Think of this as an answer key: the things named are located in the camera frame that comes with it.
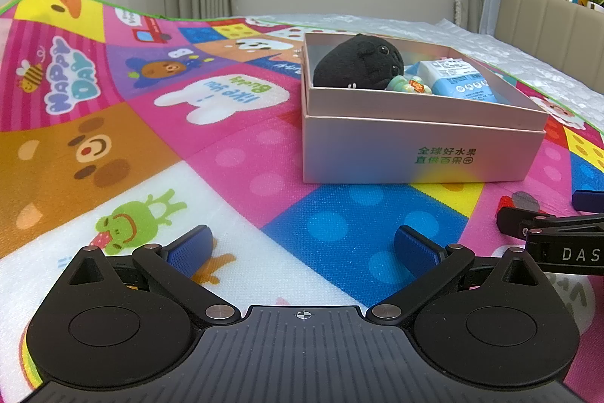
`black plush toy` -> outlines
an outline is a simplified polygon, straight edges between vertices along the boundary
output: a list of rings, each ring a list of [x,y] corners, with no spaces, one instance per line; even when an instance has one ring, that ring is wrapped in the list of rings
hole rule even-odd
[[[316,65],[315,87],[386,89],[403,74],[405,64],[398,49],[380,37],[358,34],[341,43]]]

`green mat border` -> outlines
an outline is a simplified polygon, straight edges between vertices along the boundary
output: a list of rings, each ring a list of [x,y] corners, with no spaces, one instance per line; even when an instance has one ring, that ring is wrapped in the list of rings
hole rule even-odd
[[[5,12],[7,12],[9,9],[15,7],[18,3],[20,3],[22,0],[12,0],[9,1],[6,5],[4,5],[1,9],[0,9],[0,14],[4,14]],[[163,16],[161,14],[149,14],[149,13],[144,13],[144,12],[140,12],[140,11],[135,11],[133,9],[129,9],[129,8],[125,8],[124,6],[120,6],[117,4],[113,4],[112,2],[108,2],[108,1],[103,1],[103,0],[91,0],[91,1],[96,1],[98,3],[101,3],[102,5],[105,6],[111,6],[113,8],[118,8],[118,9],[123,9],[125,11],[129,11],[129,12],[133,12],[135,14],[138,14],[140,16],[147,16],[149,18],[156,18],[156,19],[160,19],[160,20],[168,20],[168,21],[187,21],[187,22],[194,22],[194,21],[200,21],[200,22],[208,22],[208,21],[220,21],[220,20],[227,20],[227,19],[231,19],[231,18],[236,18],[238,16],[227,16],[227,17],[223,17],[223,18],[207,18],[207,19],[188,19],[188,18],[170,18],[169,16]],[[275,23],[281,23],[282,25],[291,25],[291,23],[285,23],[285,22],[275,22]],[[301,26],[302,28],[315,28],[315,29],[324,29],[321,26],[312,26],[312,25],[295,25],[295,26]],[[539,91],[539,89],[537,89],[535,86],[527,83],[526,81],[523,81],[520,78],[517,78],[516,76],[506,72],[505,70],[500,69],[497,66],[494,66],[493,64],[490,64],[486,61],[480,61],[479,59],[478,62],[484,63],[484,64],[488,64],[489,66],[492,67],[496,67],[497,70],[499,70],[501,73],[503,73],[505,76],[510,77],[511,79],[514,79],[515,81],[519,81],[522,84],[524,84],[525,86],[531,88],[533,91],[538,92],[539,94],[542,94],[543,96],[546,96],[550,101],[555,102],[557,105],[560,105],[560,107],[564,108],[567,111],[570,111],[572,114],[578,115],[580,116],[585,123],[589,124],[591,127],[595,128],[600,134],[603,134],[603,131],[599,128],[596,127],[593,123],[591,123],[589,120],[586,120],[582,115],[579,115],[578,113],[576,113],[575,111],[572,111],[570,108],[568,108],[566,105],[560,103],[557,99],[554,99],[553,97],[549,96],[548,94],[542,93],[541,91]]]

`headboard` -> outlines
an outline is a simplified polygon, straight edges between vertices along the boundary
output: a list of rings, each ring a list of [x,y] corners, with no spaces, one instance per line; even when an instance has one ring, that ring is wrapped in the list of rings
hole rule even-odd
[[[495,38],[604,94],[604,13],[563,0],[501,0]]]

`cartoon mat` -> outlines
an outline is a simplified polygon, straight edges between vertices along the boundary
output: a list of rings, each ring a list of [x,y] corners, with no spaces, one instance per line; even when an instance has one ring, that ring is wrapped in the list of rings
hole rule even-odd
[[[333,31],[168,20],[96,0],[17,0],[0,12],[5,403],[40,383],[23,334],[90,243],[129,254],[207,224],[214,253],[194,279],[242,312],[250,304],[364,310],[413,279],[393,254],[400,225],[501,255],[519,243],[495,227],[502,205],[576,215],[574,190],[604,190],[600,131],[501,72],[551,114],[525,181],[308,185],[297,49],[305,31]],[[567,384],[604,402],[602,279],[549,278],[582,333]]]

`yellow square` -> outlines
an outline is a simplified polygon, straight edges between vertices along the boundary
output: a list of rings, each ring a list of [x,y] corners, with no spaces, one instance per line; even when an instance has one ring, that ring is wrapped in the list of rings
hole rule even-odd
[[[411,186],[460,214],[470,217],[478,203],[484,183],[426,183]]]
[[[243,23],[238,23],[236,25],[213,26],[212,28],[218,31],[218,33],[220,33],[223,37],[227,37],[231,40],[245,39],[247,37],[257,37],[262,35],[262,33],[253,30]]]
[[[582,157],[604,173],[604,150],[575,134],[569,128],[564,127],[564,132],[567,134],[570,152]]]
[[[93,0],[22,0],[14,19],[46,23],[105,42],[103,5]]]

